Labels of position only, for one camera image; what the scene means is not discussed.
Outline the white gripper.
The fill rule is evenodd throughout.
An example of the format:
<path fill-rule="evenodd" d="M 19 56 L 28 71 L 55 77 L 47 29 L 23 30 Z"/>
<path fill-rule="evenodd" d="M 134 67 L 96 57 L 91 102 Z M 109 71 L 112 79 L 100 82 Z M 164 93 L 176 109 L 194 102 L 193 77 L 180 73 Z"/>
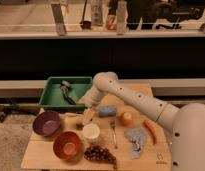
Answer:
<path fill-rule="evenodd" d="M 95 107 L 100 104 L 105 92 L 100 91 L 95 86 L 92 86 L 79 100 L 79 104 L 84 104 L 87 108 Z"/>

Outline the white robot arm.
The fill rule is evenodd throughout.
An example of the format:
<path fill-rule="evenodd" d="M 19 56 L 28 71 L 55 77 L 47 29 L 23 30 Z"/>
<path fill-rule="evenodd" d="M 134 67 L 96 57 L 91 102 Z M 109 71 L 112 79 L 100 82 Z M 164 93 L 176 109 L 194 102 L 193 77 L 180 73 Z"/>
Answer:
<path fill-rule="evenodd" d="M 114 72 L 100 72 L 92 87 L 80 98 L 86 107 L 98 106 L 112 94 L 145 114 L 172 134 L 172 171 L 205 171 L 205 104 L 191 103 L 178 108 L 123 86 Z"/>

